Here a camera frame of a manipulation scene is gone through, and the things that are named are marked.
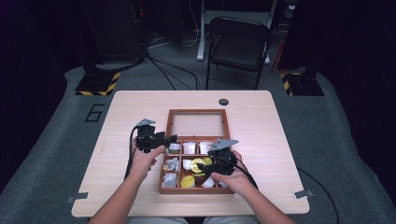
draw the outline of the chair leg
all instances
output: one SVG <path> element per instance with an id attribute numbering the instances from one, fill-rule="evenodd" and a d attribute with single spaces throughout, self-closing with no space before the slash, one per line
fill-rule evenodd
<path id="1" fill-rule="evenodd" d="M 259 88 L 260 78 L 262 77 L 262 69 L 260 69 L 259 73 L 256 76 L 256 85 L 254 86 L 254 90 Z"/>
<path id="2" fill-rule="evenodd" d="M 209 59 L 207 60 L 207 69 L 206 69 L 206 85 L 205 85 L 205 90 L 209 87 L 209 73 L 210 73 L 210 61 Z"/>

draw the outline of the hand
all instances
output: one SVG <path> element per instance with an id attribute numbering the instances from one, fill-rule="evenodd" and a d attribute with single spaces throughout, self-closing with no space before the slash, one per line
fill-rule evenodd
<path id="1" fill-rule="evenodd" d="M 130 174 L 128 176 L 138 176 L 139 179 L 143 181 L 148 176 L 148 172 L 151 166 L 157 162 L 155 158 L 163 153 L 165 147 L 160 146 L 151 150 L 150 153 L 144 153 L 136 147 L 136 138 L 134 138 L 134 140 L 132 141 L 132 149 L 135 150 L 135 152 L 133 152 L 134 158 Z"/>
<path id="2" fill-rule="evenodd" d="M 237 166 L 246 170 L 245 165 L 241 162 L 241 154 L 239 154 L 237 151 L 233 151 L 233 154 L 238 159 Z M 229 188 L 232 189 L 233 192 L 241 195 L 242 197 L 244 197 L 244 193 L 246 191 L 249 191 L 249 187 L 253 187 L 248 177 L 238 168 L 236 168 L 231 175 L 221 175 L 214 172 L 211 176 L 213 179 L 228 184 Z"/>

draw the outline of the dark background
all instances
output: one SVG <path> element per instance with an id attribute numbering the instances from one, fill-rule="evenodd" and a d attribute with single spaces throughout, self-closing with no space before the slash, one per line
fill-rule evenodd
<path id="1" fill-rule="evenodd" d="M 131 11 L 116 7 L 117 4 L 129 6 L 132 1 L 117 2 L 107 8 L 107 17 L 111 19 L 102 22 L 94 15 L 87 17 L 95 10 L 103 10 L 89 2 L 85 2 L 89 7 L 85 11 L 82 10 L 84 2 L 77 0 L 2 2 L 1 189 L 26 158 L 62 100 L 66 88 L 64 73 L 81 66 L 75 38 L 85 43 L 96 63 L 116 56 L 124 61 L 136 57 L 134 49 L 138 41 L 134 22 L 125 20 L 132 17 Z M 189 23 L 191 18 L 186 11 L 190 9 L 186 1 L 181 2 L 180 19 Z M 209 8 L 221 7 L 221 1 L 211 2 L 213 5 L 208 5 Z M 223 9 L 268 11 L 270 8 L 270 4 L 262 1 L 225 2 Z M 396 47 L 392 37 L 396 31 L 392 14 L 396 10 L 390 0 L 350 0 L 342 5 L 341 2 L 299 1 L 279 66 L 288 69 L 307 66 L 329 22 L 338 22 L 337 29 L 332 31 L 333 41 L 323 51 L 325 60 L 319 72 L 337 91 L 361 158 L 378 174 L 395 202 L 396 81 L 392 66 Z M 191 0 L 191 4 L 199 19 L 200 0 Z M 341 20 L 334 19 L 340 15 Z M 100 41 L 118 45 L 101 46 Z"/>

